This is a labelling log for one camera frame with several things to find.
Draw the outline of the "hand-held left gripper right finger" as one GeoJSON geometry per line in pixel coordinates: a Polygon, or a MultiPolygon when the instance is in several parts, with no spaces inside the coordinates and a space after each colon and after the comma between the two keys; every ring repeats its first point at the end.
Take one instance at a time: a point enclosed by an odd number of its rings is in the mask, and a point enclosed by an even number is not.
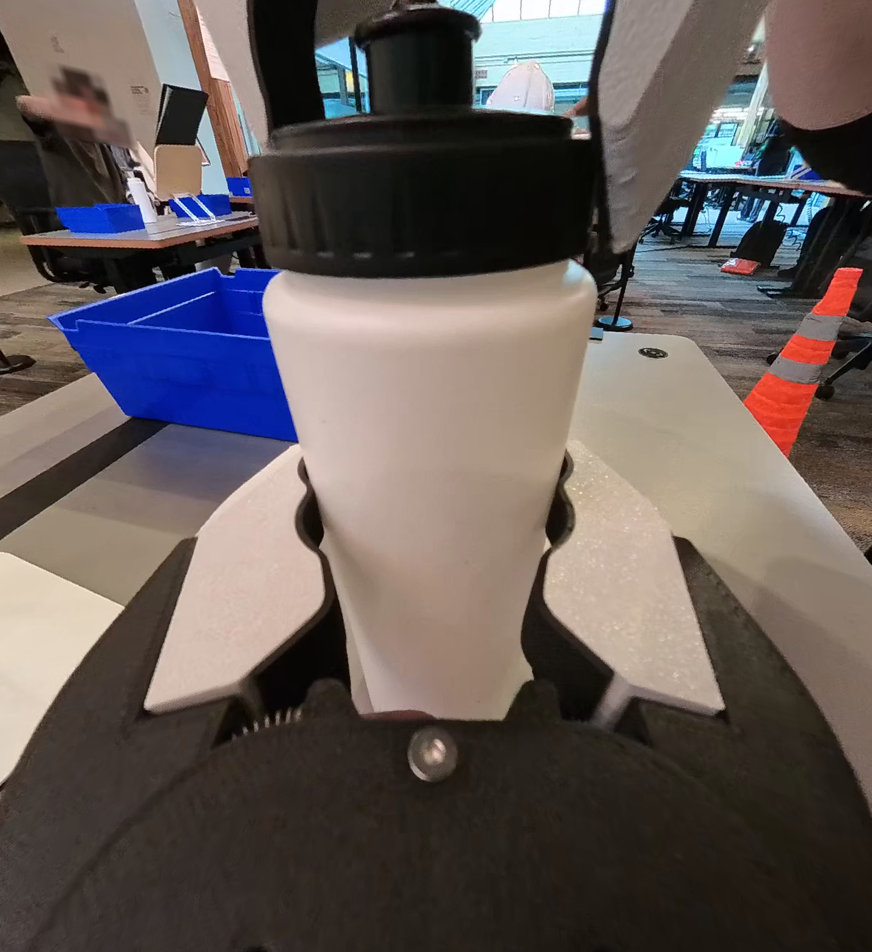
{"type": "Polygon", "coordinates": [[[634,701],[716,716],[725,703],[676,541],[643,494],[569,444],[525,610],[525,659],[565,720],[616,725],[634,701]]]}

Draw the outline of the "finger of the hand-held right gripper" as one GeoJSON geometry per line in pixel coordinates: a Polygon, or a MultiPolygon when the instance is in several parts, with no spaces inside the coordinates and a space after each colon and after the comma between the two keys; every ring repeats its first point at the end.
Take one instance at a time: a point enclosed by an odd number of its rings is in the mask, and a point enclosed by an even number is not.
{"type": "Polygon", "coordinates": [[[764,1],[606,2],[588,85],[599,247],[630,250],[693,155],[764,1]]]}
{"type": "MultiPolygon", "coordinates": [[[[252,63],[249,42],[247,3],[245,1],[197,1],[206,38],[216,51],[228,75],[238,104],[260,149],[266,148],[263,95],[252,63]]],[[[390,10],[386,1],[321,1],[317,7],[316,38],[313,54],[322,96],[331,101],[328,116],[355,113],[353,67],[349,38],[355,27],[366,19],[390,10]]]]}

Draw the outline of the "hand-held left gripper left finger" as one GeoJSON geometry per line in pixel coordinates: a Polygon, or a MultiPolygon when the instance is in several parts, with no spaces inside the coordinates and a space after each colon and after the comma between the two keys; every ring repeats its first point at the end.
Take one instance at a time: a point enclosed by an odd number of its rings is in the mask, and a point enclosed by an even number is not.
{"type": "Polygon", "coordinates": [[[290,446],[213,511],[195,537],[145,711],[237,696],[316,619],[327,582],[313,501],[302,450],[290,446]]]}

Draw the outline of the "black bottle lid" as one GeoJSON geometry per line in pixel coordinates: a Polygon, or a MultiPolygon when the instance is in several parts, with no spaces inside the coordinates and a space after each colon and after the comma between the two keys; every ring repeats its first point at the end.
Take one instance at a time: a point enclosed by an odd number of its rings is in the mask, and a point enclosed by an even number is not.
{"type": "Polygon", "coordinates": [[[269,145],[250,161],[273,268],[365,279],[534,268],[584,253],[601,157],[569,119],[477,109],[479,20],[437,2],[344,29],[367,59],[370,111],[326,119],[318,2],[248,2],[269,145]]]}

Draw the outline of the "white bottle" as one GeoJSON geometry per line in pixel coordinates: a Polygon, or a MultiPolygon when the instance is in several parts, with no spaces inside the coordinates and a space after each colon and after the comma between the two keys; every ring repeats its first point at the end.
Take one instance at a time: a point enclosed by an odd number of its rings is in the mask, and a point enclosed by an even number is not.
{"type": "Polygon", "coordinates": [[[573,260],[487,275],[284,269],[263,315],[374,711],[501,720],[596,299],[573,260]]]}

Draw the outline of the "person's right hand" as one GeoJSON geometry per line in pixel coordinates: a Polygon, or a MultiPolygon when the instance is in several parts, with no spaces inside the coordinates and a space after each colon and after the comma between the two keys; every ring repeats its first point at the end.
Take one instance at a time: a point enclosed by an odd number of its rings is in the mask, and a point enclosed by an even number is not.
{"type": "Polygon", "coordinates": [[[538,61],[519,62],[506,71],[499,84],[490,92],[485,109],[553,114],[553,84],[538,61]]]}

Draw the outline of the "wooden top desk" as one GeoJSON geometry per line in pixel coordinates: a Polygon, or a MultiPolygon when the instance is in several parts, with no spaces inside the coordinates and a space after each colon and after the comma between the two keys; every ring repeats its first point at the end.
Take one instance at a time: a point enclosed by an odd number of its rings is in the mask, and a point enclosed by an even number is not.
{"type": "Polygon", "coordinates": [[[816,299],[827,287],[832,272],[840,261],[840,257],[834,255],[834,245],[844,233],[849,214],[862,210],[872,202],[870,196],[826,180],[763,177],[737,172],[682,172],[677,182],[692,186],[680,231],[684,239],[693,235],[708,195],[716,189],[724,192],[715,226],[708,236],[708,247],[717,246],[728,212],[738,196],[765,201],[765,221],[773,221],[777,208],[782,204],[795,204],[802,208],[811,195],[822,195],[831,200],[822,228],[812,240],[805,241],[802,246],[801,260],[792,281],[783,286],[758,287],[759,292],[773,299],[816,299]]]}
{"type": "Polygon", "coordinates": [[[154,285],[157,275],[191,274],[224,258],[235,257],[241,268],[266,267],[258,218],[246,212],[189,221],[163,217],[130,232],[38,232],[20,241],[37,264],[76,263],[89,272],[87,281],[120,294],[154,285]]]}

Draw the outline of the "small blue plastic bin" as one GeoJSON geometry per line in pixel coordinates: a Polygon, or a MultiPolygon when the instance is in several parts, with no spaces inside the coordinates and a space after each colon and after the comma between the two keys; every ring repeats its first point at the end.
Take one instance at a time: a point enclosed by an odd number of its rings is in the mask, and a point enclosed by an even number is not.
{"type": "Polygon", "coordinates": [[[167,200],[167,206],[188,227],[224,219],[232,212],[230,196],[226,193],[173,196],[167,200]]]}
{"type": "Polygon", "coordinates": [[[141,210],[134,204],[96,204],[55,207],[62,227],[77,234],[114,235],[144,229],[141,210]]]}

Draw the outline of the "black backpack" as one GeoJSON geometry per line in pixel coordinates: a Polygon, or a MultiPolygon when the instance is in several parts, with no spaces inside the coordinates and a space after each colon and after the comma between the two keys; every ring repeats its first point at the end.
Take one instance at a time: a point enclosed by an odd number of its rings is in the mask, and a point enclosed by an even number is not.
{"type": "Polygon", "coordinates": [[[731,257],[756,260],[761,263],[762,268],[768,268],[772,265],[786,233],[785,222],[775,219],[757,222],[747,230],[731,257]]]}

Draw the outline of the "black round base pole stand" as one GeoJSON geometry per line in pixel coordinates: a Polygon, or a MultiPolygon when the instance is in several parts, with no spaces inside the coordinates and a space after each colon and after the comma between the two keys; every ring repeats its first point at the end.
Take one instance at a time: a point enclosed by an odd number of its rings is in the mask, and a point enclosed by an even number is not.
{"type": "Polygon", "coordinates": [[[610,279],[605,278],[596,281],[598,299],[594,327],[603,331],[627,331],[631,329],[631,320],[622,316],[622,309],[627,286],[633,273],[633,253],[630,253],[620,260],[617,272],[610,279]],[[608,297],[612,293],[616,295],[614,310],[611,315],[607,316],[609,309],[608,297]]]}

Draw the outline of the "orange traffic cone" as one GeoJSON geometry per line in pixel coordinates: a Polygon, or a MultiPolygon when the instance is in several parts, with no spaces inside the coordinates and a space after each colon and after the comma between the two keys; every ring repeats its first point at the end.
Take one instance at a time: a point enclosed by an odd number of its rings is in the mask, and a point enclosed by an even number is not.
{"type": "Polygon", "coordinates": [[[823,298],[744,399],[747,411],[785,456],[799,436],[862,275],[861,268],[834,272],[823,298]]]}

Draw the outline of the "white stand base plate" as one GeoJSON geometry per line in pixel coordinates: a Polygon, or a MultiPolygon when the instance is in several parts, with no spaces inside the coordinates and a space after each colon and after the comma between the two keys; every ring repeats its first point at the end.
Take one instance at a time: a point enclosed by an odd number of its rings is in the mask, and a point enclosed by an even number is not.
{"type": "Polygon", "coordinates": [[[0,552],[0,787],[122,606],[0,552]]]}

